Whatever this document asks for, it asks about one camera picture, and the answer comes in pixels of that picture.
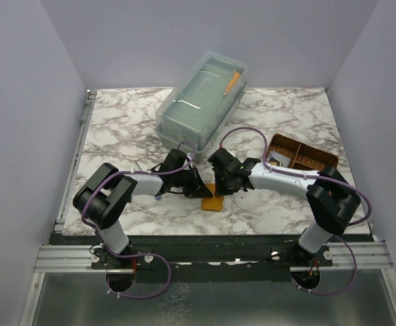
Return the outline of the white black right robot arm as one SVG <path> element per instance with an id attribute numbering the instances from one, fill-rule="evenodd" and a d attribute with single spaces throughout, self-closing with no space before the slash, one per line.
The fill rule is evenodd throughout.
<path id="1" fill-rule="evenodd" d="M 314 221 L 293 248 L 293 259 L 301 266 L 316 260 L 319 249 L 332 236 L 344 233 L 361 199 L 355 188 L 333 167 L 321 171 L 270 166 L 257 158 L 241 162 L 224 148 L 208 159 L 215 174 L 215 193 L 229 196 L 242 190 L 266 189 L 306 200 Z"/>

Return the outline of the grey credit card stack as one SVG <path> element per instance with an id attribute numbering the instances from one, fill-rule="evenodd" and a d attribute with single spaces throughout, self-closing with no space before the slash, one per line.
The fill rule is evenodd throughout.
<path id="1" fill-rule="evenodd" d="M 267 162 L 276 166 L 288 167 L 291 162 L 291 159 L 278 152 L 271 151 L 268 154 Z"/>

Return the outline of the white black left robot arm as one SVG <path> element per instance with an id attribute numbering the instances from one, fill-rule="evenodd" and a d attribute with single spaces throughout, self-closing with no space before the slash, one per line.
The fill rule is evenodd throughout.
<path id="1" fill-rule="evenodd" d="M 120 216 L 134 196 L 161 196 L 179 188 L 186 198 L 211 198 L 211 190 L 200 178 L 192 159 L 180 149 L 168 152 L 164 161 L 148 172 L 120 171 L 104 163 L 77 191 L 73 207 L 82 221 L 96 232 L 109 248 L 107 259 L 116 268 L 130 263 L 129 238 Z"/>

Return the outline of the tan card holder wallet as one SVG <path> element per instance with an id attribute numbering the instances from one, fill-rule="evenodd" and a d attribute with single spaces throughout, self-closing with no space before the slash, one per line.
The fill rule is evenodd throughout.
<path id="1" fill-rule="evenodd" d="M 201 201 L 201 209 L 203 211 L 216 211 L 221 212 L 223 210 L 223 196 L 217 196 L 215 194 L 215 184 L 214 183 L 206 183 L 207 188 L 212 193 L 212 198 L 203 198 Z"/>

